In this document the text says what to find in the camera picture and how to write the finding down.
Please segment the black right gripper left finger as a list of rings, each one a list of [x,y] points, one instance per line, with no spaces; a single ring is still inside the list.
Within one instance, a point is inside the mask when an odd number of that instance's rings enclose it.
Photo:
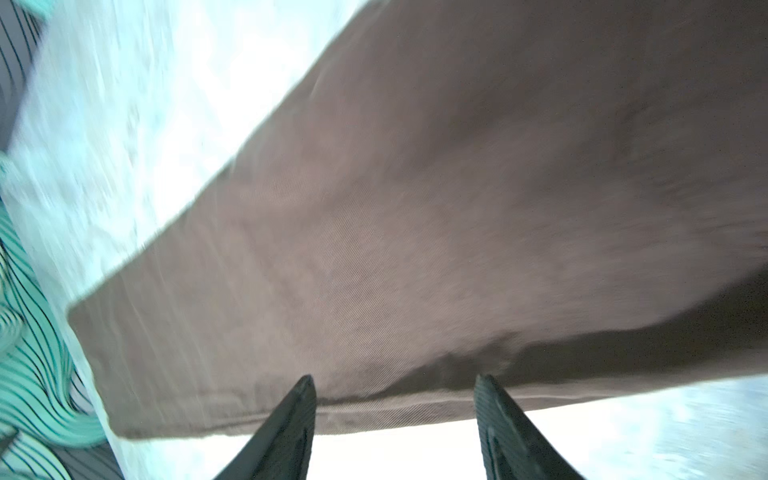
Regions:
[[[316,408],[314,381],[310,375],[305,375],[216,480],[305,480]]]

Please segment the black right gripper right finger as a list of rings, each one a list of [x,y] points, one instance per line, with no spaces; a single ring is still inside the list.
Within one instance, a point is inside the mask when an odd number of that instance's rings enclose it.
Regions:
[[[488,480],[583,480],[494,377],[477,377],[474,406]]]

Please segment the brown corduroy trousers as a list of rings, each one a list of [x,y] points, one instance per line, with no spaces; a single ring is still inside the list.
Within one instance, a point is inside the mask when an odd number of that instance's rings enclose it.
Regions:
[[[128,439],[763,374],[767,5],[373,3],[68,322]]]

